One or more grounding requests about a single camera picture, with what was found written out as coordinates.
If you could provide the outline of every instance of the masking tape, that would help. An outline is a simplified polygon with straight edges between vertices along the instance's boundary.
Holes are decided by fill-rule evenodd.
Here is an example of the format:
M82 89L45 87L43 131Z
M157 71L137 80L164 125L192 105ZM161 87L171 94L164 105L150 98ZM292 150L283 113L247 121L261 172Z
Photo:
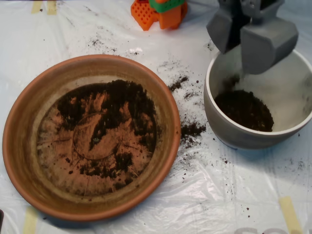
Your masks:
M30 206L26 209L26 217L24 223L23 234L35 234L38 213L34 207Z
M57 14L57 1L47 1L48 15L56 15Z
M282 208L289 234L303 234L291 197L281 197L279 199L279 204Z
M41 9L42 1L34 1L31 14L38 13Z

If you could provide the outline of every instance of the clear plastic cover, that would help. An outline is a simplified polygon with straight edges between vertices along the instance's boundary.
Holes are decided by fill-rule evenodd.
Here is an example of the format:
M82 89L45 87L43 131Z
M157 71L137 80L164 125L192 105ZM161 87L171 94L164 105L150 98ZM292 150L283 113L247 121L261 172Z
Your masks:
M181 142L163 183L131 211L90 223L66 222L38 212L35 233L283 234L288 229L278 199L284 196L291 196L303 232L312 230L312 124L260 151L232 150L209 127L203 85L217 49L206 24L217 10L217 0L189 0L189 12L178 30L161 30L154 23L147 32L132 18L131 0L58 0L56 15L47 15L47 2L42 11L31 14L33 4L0 1L1 131L14 101L32 79L61 61L90 54L133 59L167 85L188 77L173 91L182 124L206 127L200 136ZM311 11L311 0L286 0L278 12L296 23L300 33L296 49L309 62ZM0 157L1 233L30 233L25 225L28 207Z

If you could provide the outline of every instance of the green lego piece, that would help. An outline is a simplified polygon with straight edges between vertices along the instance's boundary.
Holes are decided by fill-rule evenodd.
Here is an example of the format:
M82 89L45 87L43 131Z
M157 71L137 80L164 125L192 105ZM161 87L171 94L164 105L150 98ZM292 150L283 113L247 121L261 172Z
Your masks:
M171 10L172 8L182 5L184 2L185 0L169 0L165 3L157 3L155 0L150 0L150 6L158 13L163 13Z

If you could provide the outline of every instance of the white ceramic pot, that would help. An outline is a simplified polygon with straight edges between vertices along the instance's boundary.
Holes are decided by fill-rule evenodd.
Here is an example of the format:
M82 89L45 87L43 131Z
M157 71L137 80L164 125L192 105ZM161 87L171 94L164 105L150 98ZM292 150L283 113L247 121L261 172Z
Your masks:
M214 99L224 82L239 75L234 90L253 92L272 114L272 132L254 131L228 118ZM241 49L217 54L209 65L204 102L207 119L216 136L232 148L261 149L273 146L303 128L312 118L312 67L297 51L260 75L243 74Z

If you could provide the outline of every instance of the orange block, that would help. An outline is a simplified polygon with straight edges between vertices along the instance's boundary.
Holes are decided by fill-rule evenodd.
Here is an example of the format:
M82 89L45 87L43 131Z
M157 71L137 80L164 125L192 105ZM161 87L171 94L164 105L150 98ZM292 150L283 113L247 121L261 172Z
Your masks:
M152 24L157 21L156 13L149 3L141 3L142 0L136 0L131 6L131 15L144 31L150 29Z
M186 13L186 2L163 13L158 13L151 8L148 0L135 0L135 2L131 5L131 15L144 31L148 31L152 24L156 21L159 21L161 29L177 29Z

